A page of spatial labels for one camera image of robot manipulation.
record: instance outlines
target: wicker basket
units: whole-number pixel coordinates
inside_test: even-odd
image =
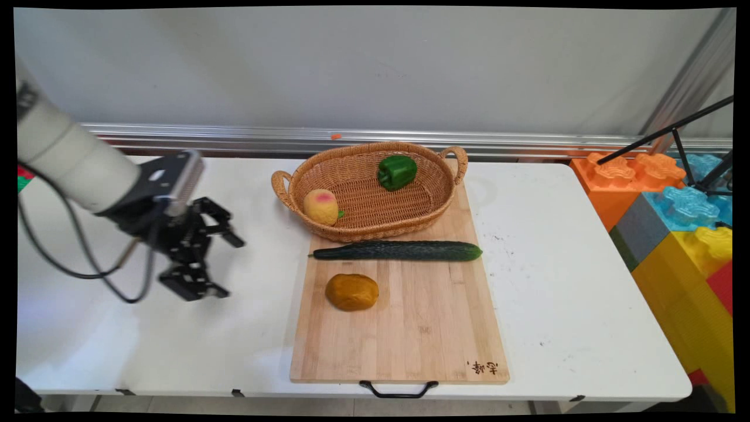
[[[455,176],[444,160],[451,152],[458,158]],[[397,154],[416,161],[417,176],[409,185],[389,192],[378,183],[378,164]],[[468,161],[466,152],[458,146],[436,154],[413,143],[366,143],[316,154],[302,163],[293,176],[277,171],[271,177],[271,185],[281,202],[300,216],[313,233],[335,242],[358,242],[429,227],[453,200]],[[284,179],[289,180],[288,191]],[[336,195],[344,216],[333,226],[316,223],[302,212],[305,195],[313,189],[328,189]]]

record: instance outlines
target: black cable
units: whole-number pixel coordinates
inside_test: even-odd
[[[44,176],[41,172],[34,169],[33,167],[29,166],[26,163],[23,163],[22,161],[18,160],[18,164],[25,167],[29,171],[31,171],[35,176],[39,177],[40,179],[44,180],[44,182],[49,185],[53,191],[60,197],[62,203],[65,205],[65,209],[67,210],[68,216],[70,217],[70,220],[73,222],[73,228],[76,231],[76,236],[78,237],[79,244],[81,245],[81,249],[83,249],[84,254],[86,255],[86,258],[88,259],[88,263],[94,268],[94,270],[97,271],[96,274],[81,274],[76,273],[72,270],[69,270],[68,268],[65,268],[63,265],[61,265],[59,262],[57,262],[54,258],[52,258],[46,250],[41,246],[41,244],[38,242],[36,236],[33,234],[31,230],[31,225],[29,224],[27,218],[26,218],[26,212],[23,208],[23,204],[21,202],[21,197],[19,195],[18,197],[18,210],[19,214],[21,215],[21,222],[23,223],[23,227],[25,229],[26,234],[28,235],[28,238],[31,240],[31,244],[37,249],[37,252],[44,258],[47,262],[52,264],[55,268],[58,270],[61,270],[63,273],[68,274],[69,276],[77,277],[79,279],[102,279],[104,281],[104,284],[115,294],[117,297],[125,301],[126,303],[137,303],[141,301],[149,292],[149,288],[151,287],[151,278],[153,274],[153,263],[154,263],[154,249],[151,245],[154,244],[156,240],[156,236],[158,235],[159,228],[161,228],[161,214],[166,209],[166,207],[169,205],[167,201],[161,201],[158,206],[154,208],[154,217],[157,219],[157,221],[151,226],[151,229],[148,233],[148,252],[146,255],[146,269],[145,269],[145,279],[143,281],[143,287],[141,288],[141,292],[138,294],[137,297],[130,299],[127,298],[125,295],[118,290],[114,284],[107,278],[107,276],[113,272],[115,272],[119,268],[119,264],[117,264],[115,267],[113,267],[111,270],[102,272],[102,270],[99,268],[98,263],[96,262],[96,259],[94,258],[94,255],[91,252],[91,248],[89,247],[89,242],[86,239],[85,234],[83,233],[83,229],[81,228],[80,222],[78,221],[78,217],[76,216],[75,211],[73,210],[73,207],[68,203],[68,199],[65,197],[65,195],[62,193],[62,190],[55,184],[52,180],[50,180],[48,177]]]

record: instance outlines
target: cucumber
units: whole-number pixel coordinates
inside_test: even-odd
[[[351,243],[340,248],[318,249],[316,259],[397,259],[409,261],[474,261],[482,250],[471,243],[441,240],[370,240]]]

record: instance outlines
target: white table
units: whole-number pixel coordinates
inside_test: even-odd
[[[211,246],[211,275],[232,292],[222,300],[187,303],[154,282],[143,302],[124,304],[101,281],[72,279],[42,261],[19,223],[16,375],[47,394],[118,388],[139,395],[229,396],[238,389],[245,396],[372,396],[357,384],[289,380],[310,234],[275,197],[271,174],[292,173],[300,163],[206,159],[194,197],[209,196],[232,212],[247,241],[241,249],[221,238]],[[425,398],[659,402],[690,394],[570,168],[473,162],[465,182],[511,380],[441,384]],[[51,253],[90,273],[52,191],[36,180],[21,196]],[[110,265],[128,237],[76,209],[99,261]],[[131,296],[144,262],[140,246],[114,276]],[[155,273],[166,265],[160,257]],[[421,388],[378,386],[386,393]]]

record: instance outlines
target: black metal handle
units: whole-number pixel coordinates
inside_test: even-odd
[[[424,396],[425,393],[427,393],[427,390],[431,389],[432,387],[437,387],[438,384],[439,382],[437,381],[430,381],[424,385],[421,393],[418,394],[383,394],[378,392],[378,390],[375,390],[375,387],[373,387],[373,383],[369,381],[359,382],[359,385],[372,391],[373,394],[375,394],[375,397],[378,397],[380,399],[420,399],[422,396]]]
[[[634,143],[631,143],[630,145],[628,145],[628,146],[626,146],[626,147],[624,147],[622,149],[618,149],[617,151],[611,153],[610,155],[607,155],[606,157],[599,159],[599,161],[597,161],[596,164],[602,165],[602,164],[606,163],[607,161],[612,161],[615,158],[617,158],[617,157],[619,157],[619,156],[621,156],[623,154],[626,154],[627,152],[631,152],[633,149],[636,149],[639,146],[646,145],[647,143],[651,142],[652,140],[654,140],[654,139],[656,139],[658,137],[662,137],[662,136],[664,136],[664,135],[672,132],[674,129],[679,129],[679,128],[683,127],[684,125],[687,125],[688,123],[690,123],[690,122],[692,122],[694,120],[698,120],[698,119],[700,119],[701,117],[703,117],[703,116],[705,116],[707,114],[711,114],[714,111],[717,111],[718,109],[722,108],[723,106],[725,106],[727,104],[731,104],[733,102],[734,102],[734,95],[730,95],[730,96],[726,97],[725,99],[719,101],[716,104],[711,104],[708,107],[706,107],[706,108],[704,108],[702,110],[696,111],[695,113],[691,114],[690,116],[687,116],[686,118],[684,118],[684,119],[682,119],[682,120],[680,120],[678,122],[672,123],[671,125],[667,126],[666,128],[659,129],[658,131],[656,131],[656,132],[654,132],[654,133],[646,136],[645,138],[643,138],[641,140],[637,140]]]

